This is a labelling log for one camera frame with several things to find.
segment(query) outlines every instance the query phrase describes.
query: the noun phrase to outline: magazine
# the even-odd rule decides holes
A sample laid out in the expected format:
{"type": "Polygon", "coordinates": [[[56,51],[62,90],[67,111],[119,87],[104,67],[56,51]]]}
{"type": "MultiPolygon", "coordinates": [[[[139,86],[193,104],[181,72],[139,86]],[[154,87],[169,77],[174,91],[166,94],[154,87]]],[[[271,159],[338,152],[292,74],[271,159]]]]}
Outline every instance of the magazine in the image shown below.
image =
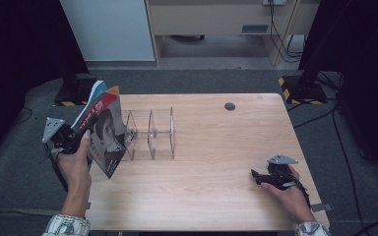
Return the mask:
{"type": "Polygon", "coordinates": [[[90,126],[92,140],[89,156],[110,178],[126,151],[126,126],[122,121],[119,87],[109,88],[98,96],[94,96],[93,92],[72,129],[78,134],[89,127],[90,122],[94,123],[90,126]]]}

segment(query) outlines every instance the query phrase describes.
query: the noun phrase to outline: gray carpet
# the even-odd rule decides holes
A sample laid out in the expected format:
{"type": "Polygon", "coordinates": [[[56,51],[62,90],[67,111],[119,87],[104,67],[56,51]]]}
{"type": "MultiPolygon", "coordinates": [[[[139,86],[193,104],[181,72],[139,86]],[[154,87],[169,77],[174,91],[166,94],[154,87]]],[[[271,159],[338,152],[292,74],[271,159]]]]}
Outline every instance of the gray carpet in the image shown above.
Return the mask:
{"type": "MultiPolygon", "coordinates": [[[[205,70],[163,71],[123,70],[92,71],[107,85],[120,85],[121,93],[224,93],[276,92],[282,93],[278,77],[294,75],[294,71],[205,70]]],[[[71,124],[83,107],[54,107],[53,98],[61,80],[32,89],[27,95],[26,107],[31,117],[14,125],[0,144],[0,209],[41,209],[48,213],[60,209],[65,193],[50,161],[44,157],[40,143],[47,117],[63,118],[71,124]]],[[[328,97],[335,94],[328,88],[328,97]]],[[[335,101],[325,105],[301,105],[289,111],[293,125],[328,112],[335,101]]],[[[361,214],[366,224],[378,220],[378,163],[359,155],[345,118],[336,114],[341,137],[345,144],[355,181],[361,214]]],[[[16,122],[28,118],[24,109],[16,122]]],[[[333,235],[352,235],[361,229],[352,193],[351,182],[337,138],[331,115],[295,129],[315,184],[325,203],[335,208],[328,212],[333,235]]],[[[0,235],[39,235],[50,216],[0,213],[0,235]]],[[[378,227],[370,230],[378,235],[378,227]]]]}

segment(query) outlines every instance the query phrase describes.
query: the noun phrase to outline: power outlet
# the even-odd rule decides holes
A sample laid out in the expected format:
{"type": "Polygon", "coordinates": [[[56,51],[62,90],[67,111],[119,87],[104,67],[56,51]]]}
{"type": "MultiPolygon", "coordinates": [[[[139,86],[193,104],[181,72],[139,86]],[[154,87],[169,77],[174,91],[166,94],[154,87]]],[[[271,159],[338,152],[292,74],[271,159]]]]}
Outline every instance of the power outlet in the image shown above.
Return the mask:
{"type": "Polygon", "coordinates": [[[286,0],[263,0],[263,5],[270,6],[271,2],[273,2],[274,6],[284,6],[284,5],[286,5],[286,0]]]}

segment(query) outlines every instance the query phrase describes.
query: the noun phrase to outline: wall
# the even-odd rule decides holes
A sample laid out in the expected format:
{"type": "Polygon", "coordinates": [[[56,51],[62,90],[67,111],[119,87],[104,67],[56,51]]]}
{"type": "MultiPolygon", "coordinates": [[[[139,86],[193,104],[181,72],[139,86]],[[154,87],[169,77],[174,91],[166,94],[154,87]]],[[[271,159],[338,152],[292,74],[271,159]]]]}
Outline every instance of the wall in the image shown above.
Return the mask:
{"type": "Polygon", "coordinates": [[[155,61],[144,0],[61,0],[86,61],[155,61]]]}

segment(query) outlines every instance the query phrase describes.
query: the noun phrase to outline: black circular marker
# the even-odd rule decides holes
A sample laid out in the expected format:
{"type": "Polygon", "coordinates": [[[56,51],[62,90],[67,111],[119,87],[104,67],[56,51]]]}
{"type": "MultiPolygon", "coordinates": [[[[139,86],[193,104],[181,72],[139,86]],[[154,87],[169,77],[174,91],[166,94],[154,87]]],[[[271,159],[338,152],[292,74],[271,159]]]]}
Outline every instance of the black circular marker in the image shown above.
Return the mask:
{"type": "Polygon", "coordinates": [[[235,110],[235,104],[232,102],[227,102],[224,107],[226,110],[229,110],[229,111],[235,110]]]}

